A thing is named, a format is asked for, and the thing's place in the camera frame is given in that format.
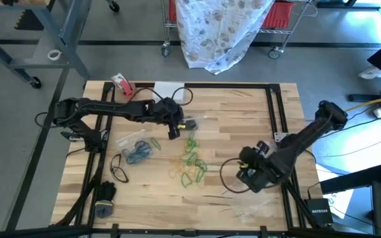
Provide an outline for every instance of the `wooden tabletop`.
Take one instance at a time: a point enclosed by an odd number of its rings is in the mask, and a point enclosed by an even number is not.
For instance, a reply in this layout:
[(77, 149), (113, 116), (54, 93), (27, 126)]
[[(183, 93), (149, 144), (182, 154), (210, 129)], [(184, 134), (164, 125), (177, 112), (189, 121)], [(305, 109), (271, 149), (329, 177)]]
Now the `wooden tabletop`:
[(47, 5), (47, 0), (19, 0), (18, 3), (14, 3), (15, 5), (34, 5), (34, 6), (40, 6), (40, 5)]
[[(88, 81), (83, 97), (101, 99), (103, 81)], [(296, 84), (282, 83), (282, 98), (286, 119), (291, 132), (299, 132), (305, 125), (304, 115)], [(264, 189), (254, 194), (233, 194), (226, 191), (219, 178), (220, 165), (237, 157), (242, 147), (255, 146), (261, 139), (272, 145), (269, 109), (264, 89), (192, 89), (192, 103), (183, 107), (185, 116), (201, 117), (195, 140), (199, 157), (208, 165), (204, 178), (187, 188), (181, 184), (181, 173), (175, 173), (179, 159), (184, 154), (187, 133), (168, 140), (167, 126), (129, 122), (114, 117), (106, 155), (103, 181), (114, 182), (109, 171), (111, 158), (120, 153), (115, 141), (128, 134), (145, 129), (149, 137), (157, 139), (161, 151), (154, 148), (153, 156), (145, 161), (128, 165), (125, 158), (121, 167), (130, 182), (115, 182), (114, 213), (105, 219), (95, 219), (94, 227), (111, 228), (118, 223), (123, 229), (209, 229), (209, 230), (259, 230), (261, 225), (270, 231), (286, 231), (284, 208), (280, 187)], [(136, 99), (151, 99), (149, 91), (142, 91)], [(116, 101), (122, 101), (116, 93)], [(275, 103), (276, 119), (279, 119)], [(83, 121), (95, 127), (97, 116), (86, 116)], [(70, 151), (83, 147), (81, 142), (72, 143)], [(79, 197), (85, 173), (88, 153), (81, 151), (70, 155), (65, 162), (52, 222), (60, 220)], [(236, 189), (245, 188), (236, 178), (237, 163), (224, 167), (226, 183)], [(296, 171), (303, 198), (307, 188), (318, 182), (313, 158), (301, 154)], [(187, 171), (192, 179), (195, 171)], [(321, 197), (319, 186), (310, 189), (314, 198)], [(298, 225), (295, 203), (290, 196), (294, 224)], [(87, 220), (89, 200), (85, 207)]]

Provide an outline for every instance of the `white cloth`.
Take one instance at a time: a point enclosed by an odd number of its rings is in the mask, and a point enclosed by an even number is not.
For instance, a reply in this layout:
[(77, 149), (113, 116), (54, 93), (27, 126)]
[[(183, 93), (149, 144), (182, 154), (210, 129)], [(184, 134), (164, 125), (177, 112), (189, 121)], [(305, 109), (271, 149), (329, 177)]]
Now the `white cloth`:
[(274, 0), (176, 0), (182, 51), (189, 68), (217, 75), (239, 62)]

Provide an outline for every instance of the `white shoe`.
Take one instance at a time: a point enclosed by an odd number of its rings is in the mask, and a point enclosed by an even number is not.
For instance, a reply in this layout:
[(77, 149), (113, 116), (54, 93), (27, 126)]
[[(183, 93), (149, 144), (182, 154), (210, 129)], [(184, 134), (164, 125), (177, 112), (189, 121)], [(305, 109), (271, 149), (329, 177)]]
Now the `white shoe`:
[(363, 79), (381, 78), (381, 70), (375, 66), (370, 66), (368, 69), (358, 75)]

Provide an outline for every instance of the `plastic bag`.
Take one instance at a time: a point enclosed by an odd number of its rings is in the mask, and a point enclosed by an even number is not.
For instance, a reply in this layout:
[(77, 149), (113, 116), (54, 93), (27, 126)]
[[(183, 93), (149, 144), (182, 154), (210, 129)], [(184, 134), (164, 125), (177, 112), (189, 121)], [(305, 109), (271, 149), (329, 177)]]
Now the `plastic bag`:
[(128, 164), (140, 163), (153, 155), (153, 146), (146, 130), (132, 133), (116, 140), (117, 148), (126, 158)]

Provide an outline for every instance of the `gray floor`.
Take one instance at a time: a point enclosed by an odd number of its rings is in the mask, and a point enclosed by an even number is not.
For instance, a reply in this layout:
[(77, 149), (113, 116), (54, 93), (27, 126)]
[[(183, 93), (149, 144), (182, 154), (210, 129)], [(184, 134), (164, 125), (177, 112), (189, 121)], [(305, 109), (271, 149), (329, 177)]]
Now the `gray floor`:
[[(122, 12), (113, 15), (104, 1), (94, 1), (82, 39), (163, 39), (158, 1), (122, 1), (120, 4)], [(136, 13), (139, 13), (140, 19), (133, 19)], [(0, 12), (0, 39), (40, 37), (40, 32), (13, 29), (20, 14), (16, 11)], [(275, 38), (260, 35), (257, 40), (270, 41)], [(381, 43), (381, 14), (376, 11), (321, 9), (316, 18), (303, 19), (292, 41)], [(31, 56), (35, 48), (8, 45), (3, 47), (16, 57)], [(278, 60), (269, 59), (266, 56), (268, 50), (250, 48), (241, 62), (214, 76), (203, 69), (188, 69), (179, 47), (173, 47), (168, 58), (161, 57), (159, 46), (79, 46), (77, 49), (92, 75), (92, 80), (107, 80), (121, 72), (131, 80), (297, 83), (307, 120), (313, 119), (318, 102), (323, 99), (336, 102), (342, 108), (349, 108), (354, 104), (347, 102), (345, 95), (378, 93), (381, 89), (381, 80), (365, 81), (357, 77), (368, 66), (366, 58), (377, 49), (287, 48)], [(60, 76), (60, 70), (57, 69), (36, 69), (29, 72), (41, 78), (44, 85), (42, 89), (30, 88), (0, 65), (0, 229), (6, 222), (39, 132), (33, 122), (34, 115), (47, 110)], [(82, 78), (71, 70), (62, 98), (80, 97), (82, 85)], [(365, 114), (351, 120), (349, 125), (371, 119), (372, 116)], [(314, 153), (317, 161), (332, 171), (353, 172), (381, 164), (381, 144), (348, 156), (325, 156), (348, 153), (380, 140), (379, 121), (319, 140), (314, 145)], [(354, 141), (357, 146), (349, 147), (349, 143)], [(59, 130), (52, 130), (19, 228), (44, 227), (48, 224), (67, 148), (68, 141), (61, 137)], [(365, 213), (371, 209), (369, 203), (360, 202), (365, 198), (370, 198), (368, 188), (356, 190), (347, 213), (363, 219)], [(337, 221), (364, 232), (372, 232), (369, 225), (349, 217)]]

